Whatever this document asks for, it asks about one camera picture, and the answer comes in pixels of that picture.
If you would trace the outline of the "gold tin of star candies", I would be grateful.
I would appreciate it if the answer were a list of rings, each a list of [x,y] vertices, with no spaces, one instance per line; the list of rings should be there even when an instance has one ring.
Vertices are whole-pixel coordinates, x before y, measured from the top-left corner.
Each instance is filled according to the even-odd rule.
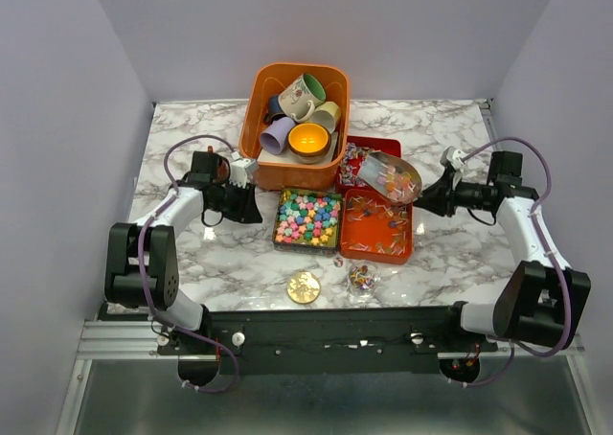
[[[277,251],[334,256],[340,245],[344,198],[339,193],[282,189],[272,243]]]

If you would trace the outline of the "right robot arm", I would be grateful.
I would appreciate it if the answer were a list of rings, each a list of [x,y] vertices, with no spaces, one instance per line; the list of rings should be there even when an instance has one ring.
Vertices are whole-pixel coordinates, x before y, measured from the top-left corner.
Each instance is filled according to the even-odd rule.
[[[441,217],[460,208],[490,213],[505,232],[516,268],[495,301],[456,303],[459,317],[440,329],[443,344],[460,351],[479,333],[523,348],[535,345],[540,355],[568,348],[591,289],[588,275],[572,269],[552,243],[540,197],[523,183],[521,154],[494,152],[483,184],[462,179],[464,157],[459,149],[446,149],[442,176],[415,205]]]

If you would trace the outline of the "steel candy scoop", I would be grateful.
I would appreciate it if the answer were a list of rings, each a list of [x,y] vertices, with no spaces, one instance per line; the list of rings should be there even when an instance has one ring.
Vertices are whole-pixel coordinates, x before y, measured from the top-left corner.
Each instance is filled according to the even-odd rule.
[[[394,205],[412,203],[422,189],[420,174],[411,164],[382,151],[364,158],[357,177]]]

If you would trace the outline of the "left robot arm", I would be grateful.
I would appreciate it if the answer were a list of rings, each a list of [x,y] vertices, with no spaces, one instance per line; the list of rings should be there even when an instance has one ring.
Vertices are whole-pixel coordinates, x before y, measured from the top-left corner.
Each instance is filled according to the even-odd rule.
[[[190,169],[170,185],[162,202],[131,223],[116,223],[108,237],[104,296],[125,308],[148,308],[168,326],[180,327],[179,341],[193,354],[213,339],[203,324],[205,309],[179,287],[176,238],[208,211],[239,224],[259,224],[253,173],[256,160],[234,152],[225,158],[197,151]]]

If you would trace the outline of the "gold round jar lid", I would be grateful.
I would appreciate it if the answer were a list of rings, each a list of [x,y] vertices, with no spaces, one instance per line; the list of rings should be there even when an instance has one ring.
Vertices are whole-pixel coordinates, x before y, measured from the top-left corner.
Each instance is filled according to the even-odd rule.
[[[319,280],[309,271],[301,271],[292,275],[287,284],[286,292],[289,298],[300,305],[313,303],[320,295]]]

